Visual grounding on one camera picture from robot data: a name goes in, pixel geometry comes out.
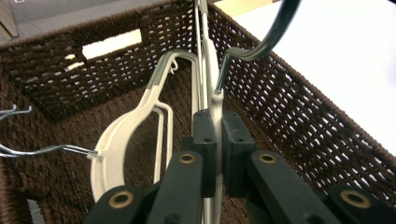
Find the basket wall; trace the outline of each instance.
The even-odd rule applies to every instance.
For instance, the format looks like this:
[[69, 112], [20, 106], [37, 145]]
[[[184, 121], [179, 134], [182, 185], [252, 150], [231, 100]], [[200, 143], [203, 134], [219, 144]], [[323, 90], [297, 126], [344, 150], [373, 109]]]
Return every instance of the basket wall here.
[[[210, 34], [221, 61], [230, 46], [258, 43], [210, 5]], [[192, 2], [168, 1], [0, 47], [0, 109], [33, 106], [2, 121], [0, 142], [21, 150], [72, 144], [94, 148], [105, 128], [136, 107], [161, 55], [194, 51]], [[134, 29], [141, 44], [87, 60], [84, 45]], [[73, 60], [64, 58], [74, 54]], [[84, 62], [68, 71], [70, 64]], [[169, 76], [161, 100], [175, 111], [174, 149], [191, 130], [191, 71]], [[359, 185], [396, 204], [395, 160], [356, 123], [274, 53], [254, 63], [234, 60], [225, 107], [238, 112], [262, 149], [282, 154], [313, 189]], [[126, 183], [150, 185], [156, 118], [134, 134]], [[31, 223], [26, 198], [48, 223], [81, 223], [93, 205], [90, 161], [59, 151], [27, 159], [0, 158], [0, 222]], [[246, 223], [241, 200], [225, 198], [222, 223]]]

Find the clothes hanger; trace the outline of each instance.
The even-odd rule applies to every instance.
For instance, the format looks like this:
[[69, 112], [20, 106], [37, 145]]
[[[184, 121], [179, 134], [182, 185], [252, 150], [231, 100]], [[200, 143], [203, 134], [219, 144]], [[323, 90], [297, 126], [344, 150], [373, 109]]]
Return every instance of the clothes hanger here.
[[[125, 184], [123, 178], [123, 162], [129, 139], [139, 124], [149, 116], [151, 111], [158, 113], [155, 107], [164, 109], [168, 113], [166, 163], [170, 161], [172, 156], [173, 110], [169, 105], [160, 102], [158, 98], [167, 78], [167, 74], [171, 69], [171, 64], [176, 58], [184, 58], [191, 61], [192, 82], [196, 85], [195, 82], [199, 74], [197, 65], [198, 58], [196, 55], [186, 50], [174, 49], [166, 52], [160, 58], [136, 109], [119, 117], [107, 127], [95, 148], [95, 151], [98, 152], [98, 156], [90, 157], [92, 160], [92, 193], [96, 201], [109, 189]], [[193, 94], [193, 103], [198, 101], [197, 98], [198, 95]], [[158, 158], [159, 154], [161, 153], [157, 151], [156, 158]]]
[[[1, 115], [0, 121], [7, 117], [10, 117], [10, 116], [29, 114], [32, 111], [31, 106], [29, 106], [29, 108], [27, 110], [17, 110], [17, 109], [18, 109], [17, 106], [14, 105], [12, 107], [12, 109], [1, 110], [0, 111], [0, 115]], [[37, 151], [18, 151], [18, 150], [6, 147], [3, 144], [0, 144], [0, 149], [6, 152], [6, 153], [0, 153], [0, 157], [4, 157], [4, 158], [31, 157], [31, 156], [37, 156], [37, 155], [51, 153], [51, 152], [59, 150], [59, 149], [64, 149], [64, 150], [87, 154], [87, 155], [89, 155], [89, 154], [95, 155], [96, 154], [96, 152], [93, 150], [83, 148], [83, 147], [76, 147], [76, 146], [72, 146], [72, 145], [49, 146], [49, 147], [41, 148]]]

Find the woven basket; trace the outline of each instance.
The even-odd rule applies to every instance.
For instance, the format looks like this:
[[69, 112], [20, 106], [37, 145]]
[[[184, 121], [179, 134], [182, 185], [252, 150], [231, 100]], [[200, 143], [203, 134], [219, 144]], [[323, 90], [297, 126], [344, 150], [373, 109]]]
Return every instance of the woven basket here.
[[[60, 144], [94, 148], [114, 119], [137, 106], [161, 55], [195, 52], [192, 9], [192, 1], [168, 1], [0, 47], [0, 109], [33, 107], [2, 121], [0, 142], [26, 151]], [[219, 9], [209, 9], [220, 62], [228, 47], [258, 43]], [[89, 60], [82, 54], [84, 45], [135, 29], [142, 43]], [[69, 54], [76, 57], [66, 60]], [[65, 69], [79, 62], [84, 65]], [[312, 189], [358, 185], [395, 206], [395, 158], [274, 53], [253, 63], [233, 60], [224, 89], [225, 108], [241, 115], [261, 149], [283, 155]], [[188, 63], [180, 61], [161, 97], [175, 111], [178, 151], [181, 137], [191, 132]], [[156, 121], [150, 116], [128, 146], [127, 184], [151, 184]], [[0, 222], [32, 223], [26, 199], [33, 199], [46, 223], [81, 223], [93, 206], [90, 165], [85, 156], [64, 151], [0, 158]], [[247, 223], [244, 210], [243, 200], [226, 197], [221, 222]]]

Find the hanger hook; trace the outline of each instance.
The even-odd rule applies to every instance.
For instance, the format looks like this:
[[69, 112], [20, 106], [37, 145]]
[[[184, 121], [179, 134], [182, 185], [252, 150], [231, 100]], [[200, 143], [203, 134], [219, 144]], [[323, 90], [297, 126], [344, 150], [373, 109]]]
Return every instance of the hanger hook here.
[[174, 75], [174, 74], [175, 74], [175, 71], [177, 71], [177, 69], [178, 69], [178, 64], [177, 64], [177, 62], [176, 62], [175, 59], [172, 61], [172, 65], [173, 65], [174, 67], [171, 66], [171, 68], [170, 68], [170, 73], [171, 73], [172, 75]]
[[284, 0], [280, 6], [280, 10], [277, 13], [275, 21], [271, 26], [266, 37], [260, 42], [260, 44], [251, 50], [240, 49], [240, 48], [229, 48], [225, 51], [223, 61], [219, 72], [219, 80], [215, 89], [215, 94], [221, 94], [225, 78], [228, 74], [230, 67], [231, 58], [236, 57], [243, 61], [253, 61], [266, 56], [271, 49], [277, 44], [283, 34], [291, 23], [295, 12], [300, 4], [300, 0]]

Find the white plastic hanger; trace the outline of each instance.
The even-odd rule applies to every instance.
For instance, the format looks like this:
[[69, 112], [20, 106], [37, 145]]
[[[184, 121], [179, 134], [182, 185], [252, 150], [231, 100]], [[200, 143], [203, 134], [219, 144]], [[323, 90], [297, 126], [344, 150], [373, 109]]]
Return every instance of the white plastic hanger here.
[[[92, 193], [96, 202], [106, 191], [116, 186], [125, 185], [123, 177], [125, 150], [135, 129], [149, 116], [151, 111], [159, 114], [158, 135], [162, 135], [163, 112], [159, 108], [168, 112], [166, 163], [170, 161], [172, 156], [173, 110], [169, 105], [160, 102], [158, 98], [163, 89], [167, 74], [171, 69], [171, 65], [175, 62], [176, 58], [184, 58], [191, 61], [191, 80], [193, 84], [192, 109], [197, 109], [199, 100], [198, 94], [195, 94], [197, 91], [194, 91], [195, 82], [199, 75], [197, 56], [182, 49], [174, 49], [166, 52], [158, 61], [157, 67], [137, 108], [122, 115], [107, 127], [95, 148], [98, 156], [90, 157], [92, 159]], [[161, 162], [161, 151], [159, 151], [161, 148], [162, 137], [159, 137], [157, 139], [155, 168], [155, 178], [157, 179], [159, 179], [159, 167], [161, 167], [161, 164], [157, 164], [157, 162]]]

